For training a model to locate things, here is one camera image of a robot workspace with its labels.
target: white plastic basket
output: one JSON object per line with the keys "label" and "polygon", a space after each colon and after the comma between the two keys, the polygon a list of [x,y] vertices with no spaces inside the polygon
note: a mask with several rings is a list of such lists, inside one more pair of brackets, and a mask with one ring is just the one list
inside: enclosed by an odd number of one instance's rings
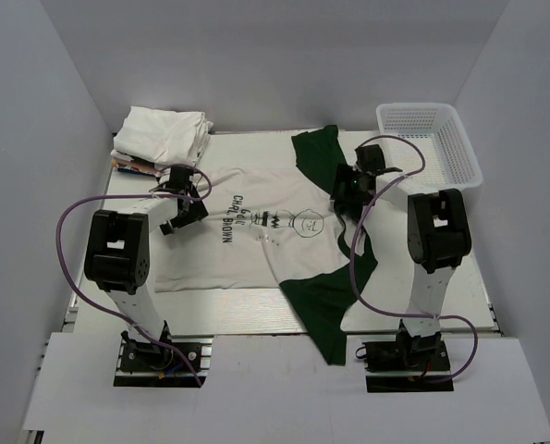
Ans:
{"label": "white plastic basket", "polygon": [[[377,122],[382,134],[408,139],[421,148],[427,168],[416,179],[465,190],[479,186],[482,172],[471,148],[458,112],[445,104],[383,104],[377,106]],[[381,140],[389,154],[389,165],[411,171],[421,159],[399,141]]]}

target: raglan shirt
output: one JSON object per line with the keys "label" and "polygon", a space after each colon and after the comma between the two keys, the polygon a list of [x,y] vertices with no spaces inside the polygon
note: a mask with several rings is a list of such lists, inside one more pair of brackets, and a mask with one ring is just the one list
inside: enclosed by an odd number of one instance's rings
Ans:
{"label": "raglan shirt", "polygon": [[[344,364],[340,323],[355,302],[345,222],[329,199],[346,164],[337,127],[295,136],[297,168],[208,172],[209,215],[157,242],[156,291],[280,287],[329,364]],[[200,183],[199,193],[206,191]],[[377,265],[369,238],[356,263],[362,290]]]}

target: white platform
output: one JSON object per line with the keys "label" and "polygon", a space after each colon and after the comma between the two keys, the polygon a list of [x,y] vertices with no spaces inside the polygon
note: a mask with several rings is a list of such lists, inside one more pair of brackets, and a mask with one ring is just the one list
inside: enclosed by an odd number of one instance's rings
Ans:
{"label": "white platform", "polygon": [[[217,167],[294,167],[295,152],[290,136],[301,131],[224,134],[212,136],[200,167],[211,171]],[[355,162],[354,149],[372,137],[369,131],[341,131],[339,141],[349,163]],[[408,153],[408,146],[391,144],[392,149]],[[399,162],[408,157],[396,155]],[[429,158],[430,168],[437,158]],[[153,179],[113,172],[108,194],[146,192]],[[104,208],[118,209],[127,201],[109,201]],[[386,202],[372,210],[366,228],[373,240],[379,261],[363,292],[365,298],[386,310],[401,312],[408,305],[413,264],[406,245],[406,215]],[[152,238],[153,242],[161,237]],[[97,302],[112,306],[110,299],[95,284],[83,279],[81,288]],[[186,290],[158,293],[154,300],[159,313],[167,320],[174,335],[203,336],[217,334],[297,333],[304,329],[279,289]],[[482,276],[473,254],[465,258],[447,290],[444,314],[464,315],[479,329],[492,329],[494,322],[487,306]],[[397,328],[398,320],[374,314],[355,303],[342,322],[347,332],[388,331]],[[443,328],[463,328],[457,321],[444,321]],[[79,304],[76,332],[115,332],[124,323]]]}
{"label": "white platform", "polygon": [[[532,444],[550,428],[516,339],[481,339],[455,391],[368,394],[348,341],[328,366],[306,337],[218,337],[201,389],[113,388],[117,335],[51,337],[24,428],[43,444]],[[448,339],[454,366],[469,339]]]}

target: laundry basket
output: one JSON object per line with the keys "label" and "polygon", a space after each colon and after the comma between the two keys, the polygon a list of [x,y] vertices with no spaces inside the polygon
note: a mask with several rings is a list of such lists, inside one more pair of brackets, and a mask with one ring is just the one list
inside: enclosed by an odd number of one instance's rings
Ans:
{"label": "laundry basket", "polygon": [[[445,104],[383,104],[377,106],[381,134],[393,134],[416,144],[426,159],[425,170],[414,179],[438,188],[478,187],[482,172],[458,112]],[[389,165],[411,171],[421,159],[403,142],[380,141]]]}

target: gray wall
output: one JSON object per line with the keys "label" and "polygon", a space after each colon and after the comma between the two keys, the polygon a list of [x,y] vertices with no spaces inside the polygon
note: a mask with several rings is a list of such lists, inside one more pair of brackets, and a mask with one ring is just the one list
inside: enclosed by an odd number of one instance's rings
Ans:
{"label": "gray wall", "polygon": [[456,101],[484,174],[472,230],[550,420],[550,0],[511,0]]}
{"label": "gray wall", "polygon": [[[104,190],[110,132],[37,0],[0,0],[0,443],[16,442],[70,291],[55,258],[68,204]],[[85,213],[67,226],[77,271]]]}
{"label": "gray wall", "polygon": [[506,3],[43,0],[112,131],[129,105],[355,130],[381,103],[453,103]]}

